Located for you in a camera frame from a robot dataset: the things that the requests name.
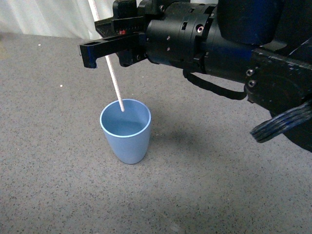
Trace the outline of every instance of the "white curtain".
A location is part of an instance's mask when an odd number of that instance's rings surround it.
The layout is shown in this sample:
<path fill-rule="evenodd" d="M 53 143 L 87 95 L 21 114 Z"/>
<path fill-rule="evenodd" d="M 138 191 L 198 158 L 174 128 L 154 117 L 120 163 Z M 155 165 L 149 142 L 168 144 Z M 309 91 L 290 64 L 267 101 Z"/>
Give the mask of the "white curtain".
<path fill-rule="evenodd" d="M 95 0 L 100 19 L 113 15 L 114 0 Z M 217 3 L 217 0 L 193 0 Z M 88 0 L 0 0 L 0 32 L 98 39 Z"/>

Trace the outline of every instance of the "white stick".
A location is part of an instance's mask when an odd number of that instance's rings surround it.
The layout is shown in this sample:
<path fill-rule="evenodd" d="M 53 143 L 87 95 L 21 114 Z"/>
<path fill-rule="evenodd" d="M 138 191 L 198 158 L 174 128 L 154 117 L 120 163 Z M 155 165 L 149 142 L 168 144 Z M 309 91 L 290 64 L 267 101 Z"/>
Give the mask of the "white stick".
<path fill-rule="evenodd" d="M 88 1 L 89 1 L 89 5 L 90 5 L 90 8 L 91 8 L 91 12 L 92 12 L 92 16 L 93 16 L 94 21 L 99 21 L 98 10 L 97 10 L 97 6 L 96 6 L 95 0 L 88 0 Z M 109 72 L 111 73 L 111 77 L 112 77 L 112 80 L 113 80 L 115 92 L 116 92 L 116 95 L 117 95 L 117 98 L 118 98 L 118 101 L 119 101 L 119 105 L 120 105 L 121 111 L 124 112 L 125 108 L 123 106 L 122 98 L 121 98 L 121 95 L 120 95 L 120 91 L 119 91 L 119 87 L 118 87 L 118 83 L 117 83 L 117 80 L 116 80 L 116 76 L 115 76 L 115 72 L 114 72 L 114 69 L 113 69 L 113 66 L 112 66 L 111 59 L 109 58 L 108 55 L 105 56 L 105 58 L 106 58 L 106 61 L 107 61 Z"/>

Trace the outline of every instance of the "cable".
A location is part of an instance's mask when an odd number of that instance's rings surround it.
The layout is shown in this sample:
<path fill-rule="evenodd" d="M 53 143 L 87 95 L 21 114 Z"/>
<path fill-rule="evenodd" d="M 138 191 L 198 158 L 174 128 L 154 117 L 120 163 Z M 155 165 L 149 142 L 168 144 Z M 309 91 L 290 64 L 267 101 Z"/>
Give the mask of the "cable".
<path fill-rule="evenodd" d="M 310 119 L 312 119 L 312 99 L 259 124 L 250 133 L 257 142 L 263 143 Z"/>

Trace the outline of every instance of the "blue cup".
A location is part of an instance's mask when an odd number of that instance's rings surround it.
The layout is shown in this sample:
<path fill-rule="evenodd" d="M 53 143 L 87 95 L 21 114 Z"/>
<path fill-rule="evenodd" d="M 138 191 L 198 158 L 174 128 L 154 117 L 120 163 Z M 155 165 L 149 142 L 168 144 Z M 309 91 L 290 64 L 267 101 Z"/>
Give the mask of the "blue cup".
<path fill-rule="evenodd" d="M 123 99 L 125 111 L 118 101 L 104 108 L 101 127 L 115 155 L 124 163 L 140 162 L 147 151 L 151 136 L 151 112 L 140 101 Z"/>

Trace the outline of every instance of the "floor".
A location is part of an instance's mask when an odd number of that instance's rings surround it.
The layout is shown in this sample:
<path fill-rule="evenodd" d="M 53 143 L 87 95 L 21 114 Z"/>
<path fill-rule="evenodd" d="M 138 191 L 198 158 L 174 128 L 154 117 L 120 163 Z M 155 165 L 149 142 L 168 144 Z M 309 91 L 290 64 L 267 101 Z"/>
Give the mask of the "floor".
<path fill-rule="evenodd" d="M 122 97 L 152 113 L 145 158 L 119 161 L 99 124 L 117 99 L 108 67 L 84 68 L 82 42 L 0 34 L 0 233 L 312 232 L 312 154 L 284 136 L 256 143 L 268 111 L 179 69 L 112 56 Z"/>

